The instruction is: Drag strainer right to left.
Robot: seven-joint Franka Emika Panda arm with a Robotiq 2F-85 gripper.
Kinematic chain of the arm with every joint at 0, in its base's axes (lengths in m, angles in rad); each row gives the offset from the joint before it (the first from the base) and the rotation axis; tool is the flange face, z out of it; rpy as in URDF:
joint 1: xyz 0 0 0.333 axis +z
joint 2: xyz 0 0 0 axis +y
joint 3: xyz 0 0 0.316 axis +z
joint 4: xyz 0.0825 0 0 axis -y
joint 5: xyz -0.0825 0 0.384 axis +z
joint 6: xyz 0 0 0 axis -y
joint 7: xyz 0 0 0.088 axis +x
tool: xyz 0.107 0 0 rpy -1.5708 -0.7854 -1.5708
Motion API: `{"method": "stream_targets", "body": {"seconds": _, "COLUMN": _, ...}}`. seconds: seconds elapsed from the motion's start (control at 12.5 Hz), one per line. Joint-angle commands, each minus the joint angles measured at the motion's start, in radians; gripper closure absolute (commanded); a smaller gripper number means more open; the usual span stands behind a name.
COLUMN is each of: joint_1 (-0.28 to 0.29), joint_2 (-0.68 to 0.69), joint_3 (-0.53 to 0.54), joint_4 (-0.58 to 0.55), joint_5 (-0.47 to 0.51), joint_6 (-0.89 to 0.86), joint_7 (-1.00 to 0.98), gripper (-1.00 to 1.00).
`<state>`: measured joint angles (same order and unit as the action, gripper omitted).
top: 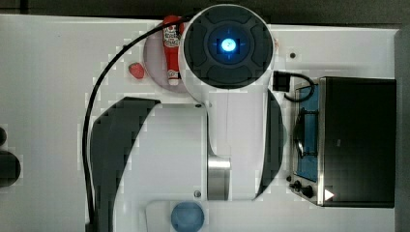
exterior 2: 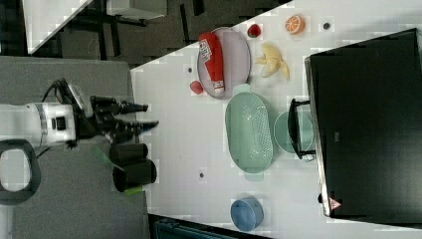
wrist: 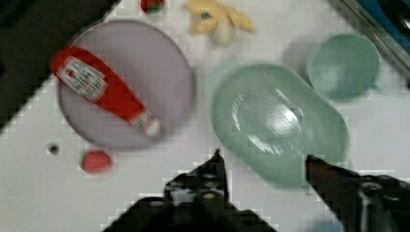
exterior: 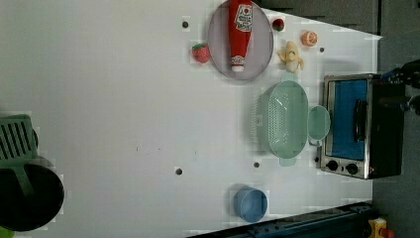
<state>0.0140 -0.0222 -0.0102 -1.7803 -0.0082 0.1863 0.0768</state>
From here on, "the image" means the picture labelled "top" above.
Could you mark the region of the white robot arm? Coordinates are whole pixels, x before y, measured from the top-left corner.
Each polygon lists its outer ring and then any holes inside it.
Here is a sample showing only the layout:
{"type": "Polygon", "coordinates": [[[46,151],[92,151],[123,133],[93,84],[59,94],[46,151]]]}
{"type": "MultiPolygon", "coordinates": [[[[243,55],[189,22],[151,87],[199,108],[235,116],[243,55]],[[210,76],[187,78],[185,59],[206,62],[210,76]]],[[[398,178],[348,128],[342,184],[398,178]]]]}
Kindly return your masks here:
{"type": "Polygon", "coordinates": [[[186,24],[179,69],[187,103],[126,97],[94,123],[94,232],[199,232],[211,201],[252,201],[282,160],[282,114],[263,19],[216,5],[186,24]]]}

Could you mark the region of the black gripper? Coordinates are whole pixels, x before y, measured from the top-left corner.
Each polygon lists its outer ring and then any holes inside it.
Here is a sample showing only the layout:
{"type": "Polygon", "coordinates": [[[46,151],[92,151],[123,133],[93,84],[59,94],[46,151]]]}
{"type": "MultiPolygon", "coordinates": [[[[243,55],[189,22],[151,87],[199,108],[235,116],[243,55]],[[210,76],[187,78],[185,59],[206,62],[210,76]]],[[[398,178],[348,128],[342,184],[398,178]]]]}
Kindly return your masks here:
{"type": "Polygon", "coordinates": [[[290,90],[291,75],[288,72],[274,71],[273,90],[288,92],[290,90]]]}

